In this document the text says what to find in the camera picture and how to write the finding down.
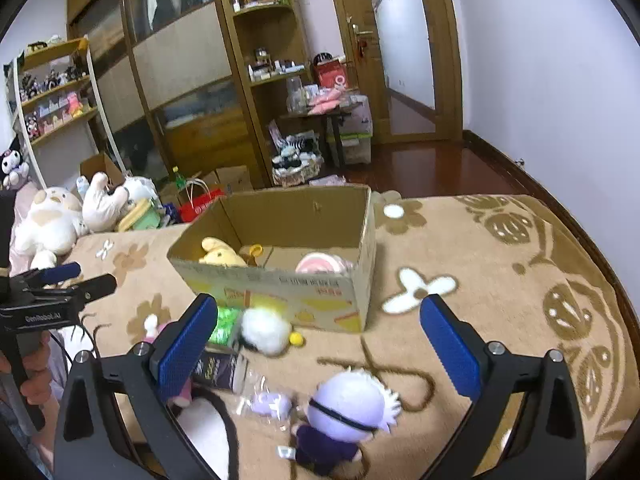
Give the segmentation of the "person's left hand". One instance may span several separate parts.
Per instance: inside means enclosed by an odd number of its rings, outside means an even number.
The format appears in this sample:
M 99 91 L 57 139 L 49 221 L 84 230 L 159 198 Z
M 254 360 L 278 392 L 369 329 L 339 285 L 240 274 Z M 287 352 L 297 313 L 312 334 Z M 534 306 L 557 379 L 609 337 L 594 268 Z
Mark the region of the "person's left hand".
M 23 359 L 25 370 L 30 373 L 30 377 L 21 386 L 21 394 L 27 399 L 30 405 L 39 406 L 45 404 L 51 396 L 52 375 L 48 367 L 50 358 L 50 333 L 42 332 L 36 351 Z

